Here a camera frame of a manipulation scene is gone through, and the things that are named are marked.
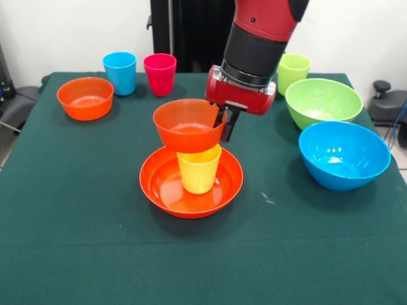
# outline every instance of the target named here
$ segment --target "plastic bowl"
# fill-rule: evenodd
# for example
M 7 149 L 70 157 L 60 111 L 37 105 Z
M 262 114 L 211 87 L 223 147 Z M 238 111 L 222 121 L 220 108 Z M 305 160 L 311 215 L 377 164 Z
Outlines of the plastic bowl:
M 330 121 L 306 128 L 299 146 L 314 179 L 333 191 L 364 186 L 390 165 L 390 151 L 374 132 L 353 123 Z
M 163 104 L 154 112 L 153 120 L 161 141 L 179 153 L 200 153 L 219 143 L 227 114 L 213 128 L 218 108 L 207 100 L 186 98 Z
M 91 121 L 112 108 L 113 85 L 102 78 L 78 78 L 61 86 L 57 98 L 72 119 Z
M 301 129 L 321 121 L 351 122 L 363 109 L 362 98 L 355 90 L 322 78 L 292 84 L 286 100 L 291 117 Z

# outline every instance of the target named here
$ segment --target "plastic cup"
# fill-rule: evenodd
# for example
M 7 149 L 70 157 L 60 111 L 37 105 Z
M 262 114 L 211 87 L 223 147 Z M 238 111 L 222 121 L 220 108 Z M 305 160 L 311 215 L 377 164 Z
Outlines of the plastic cup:
M 114 94 L 130 95 L 135 91 L 135 55 L 127 52 L 110 53 L 103 58 L 107 79 L 114 86 Z
M 185 190 L 204 194 L 212 189 L 222 148 L 219 144 L 196 154 L 177 152 L 179 171 Z
M 144 59 L 151 91 L 158 97 L 171 94 L 176 80 L 177 59 L 165 53 L 157 53 Z
M 311 67 L 311 60 L 301 54 L 284 54 L 278 67 L 277 90 L 286 95 L 291 84 L 306 79 Z

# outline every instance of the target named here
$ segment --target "orange plate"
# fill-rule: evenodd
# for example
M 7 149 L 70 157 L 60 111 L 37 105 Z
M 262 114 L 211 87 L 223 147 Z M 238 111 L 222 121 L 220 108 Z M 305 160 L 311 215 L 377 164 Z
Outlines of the orange plate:
M 181 176 L 177 155 L 163 147 L 144 162 L 140 171 L 140 185 L 144 194 L 158 208 L 180 218 L 202 218 L 225 207 L 243 184 L 243 170 L 229 151 L 222 148 L 214 187 L 205 194 L 187 192 Z

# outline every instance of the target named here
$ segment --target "floor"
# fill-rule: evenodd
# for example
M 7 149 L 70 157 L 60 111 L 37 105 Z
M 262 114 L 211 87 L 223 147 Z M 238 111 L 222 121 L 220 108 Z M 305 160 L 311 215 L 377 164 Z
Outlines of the floor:
M 376 129 L 383 139 L 389 128 L 388 127 L 377 127 Z M 399 146 L 399 142 L 397 141 L 397 135 L 398 135 L 398 133 L 396 134 L 396 141 L 394 142 L 394 146 L 391 149 L 391 153 L 393 155 L 393 158 L 397 162 L 397 165 L 400 170 L 400 174 L 403 176 L 404 181 L 406 181 L 406 183 L 407 183 L 407 149 L 403 149 Z M 388 143 L 389 137 L 390 137 L 390 134 L 387 136 L 386 143 Z
M 16 143 L 18 137 L 14 134 L 10 134 L 9 137 L 0 146 L 0 172 L 3 169 L 4 164 L 6 164 L 7 158 L 13 150 L 14 144 Z
M 382 138 L 384 138 L 387 127 L 377 127 L 377 130 Z M 0 171 L 3 168 L 4 164 L 7 161 L 10 152 L 13 150 L 14 144 L 17 141 L 18 137 L 16 135 L 11 135 L 9 139 L 6 141 L 2 147 L 0 147 Z M 404 178 L 404 181 L 407 183 L 407 149 L 403 149 L 399 146 L 399 143 L 396 141 L 394 143 L 393 148 L 391 149 L 391 153 L 396 159 L 397 165 L 400 169 L 400 173 Z

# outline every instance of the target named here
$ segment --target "blue cable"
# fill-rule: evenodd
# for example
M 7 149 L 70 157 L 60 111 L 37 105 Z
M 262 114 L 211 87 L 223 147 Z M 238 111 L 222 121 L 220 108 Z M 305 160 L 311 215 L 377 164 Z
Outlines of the blue cable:
M 403 105 L 403 108 L 401 109 L 401 111 L 400 111 L 400 114 L 399 114 L 399 116 L 397 117 L 397 119 L 396 119 L 396 122 L 394 123 L 394 126 L 393 126 L 393 142 L 392 142 L 392 144 L 390 145 L 390 141 L 392 140 L 391 138 L 389 139 L 389 144 L 388 144 L 388 147 L 389 147 L 389 149 L 392 149 L 393 148 L 393 146 L 394 146 L 394 143 L 396 142 L 396 128 L 397 128 L 397 124 L 400 122 L 400 120 L 404 117 L 404 115 L 406 114 L 406 111 L 407 111 L 407 100 L 406 100 L 406 102 L 404 103 L 404 105 Z

